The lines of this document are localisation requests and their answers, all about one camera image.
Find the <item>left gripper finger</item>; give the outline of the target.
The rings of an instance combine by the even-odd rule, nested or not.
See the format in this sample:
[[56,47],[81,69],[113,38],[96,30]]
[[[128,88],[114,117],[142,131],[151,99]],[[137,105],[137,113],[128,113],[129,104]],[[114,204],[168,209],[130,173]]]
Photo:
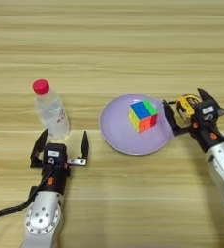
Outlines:
[[40,168],[42,166],[42,160],[40,159],[40,154],[44,151],[46,142],[48,138],[48,129],[45,129],[38,139],[35,142],[35,145],[33,147],[30,161],[31,161],[31,168]]
[[88,141],[87,132],[84,131],[82,137],[82,143],[81,143],[81,158],[87,159],[88,153],[89,153],[89,141]]

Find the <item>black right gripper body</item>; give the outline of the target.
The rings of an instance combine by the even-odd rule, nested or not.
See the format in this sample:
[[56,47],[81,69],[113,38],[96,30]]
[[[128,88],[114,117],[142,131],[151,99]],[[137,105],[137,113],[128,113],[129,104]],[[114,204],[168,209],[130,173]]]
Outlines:
[[194,109],[190,114],[181,111],[180,116],[185,124],[188,125],[188,132],[197,141],[201,149],[207,153],[214,146],[224,143],[224,135],[218,130],[217,120],[221,110]]

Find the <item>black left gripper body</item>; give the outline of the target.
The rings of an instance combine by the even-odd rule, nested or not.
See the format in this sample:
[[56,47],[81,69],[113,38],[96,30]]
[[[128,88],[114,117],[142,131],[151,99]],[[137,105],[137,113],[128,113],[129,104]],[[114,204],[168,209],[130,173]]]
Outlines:
[[68,178],[71,176],[71,166],[85,166],[83,158],[68,159],[62,165],[56,163],[43,165],[41,191],[56,192],[64,195]]

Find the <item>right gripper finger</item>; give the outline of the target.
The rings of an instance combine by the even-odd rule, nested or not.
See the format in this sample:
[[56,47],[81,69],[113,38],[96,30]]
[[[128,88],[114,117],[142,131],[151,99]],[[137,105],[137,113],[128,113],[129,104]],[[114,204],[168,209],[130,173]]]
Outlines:
[[199,88],[198,92],[203,101],[211,100],[217,108],[219,107],[219,104],[217,103],[217,101],[209,93],[207,93],[207,91]]
[[164,112],[165,112],[165,117],[172,129],[172,132],[175,136],[181,134],[181,128],[176,124],[176,121],[174,119],[174,112],[172,111],[170,104],[164,100],[163,101],[163,107],[164,107]]

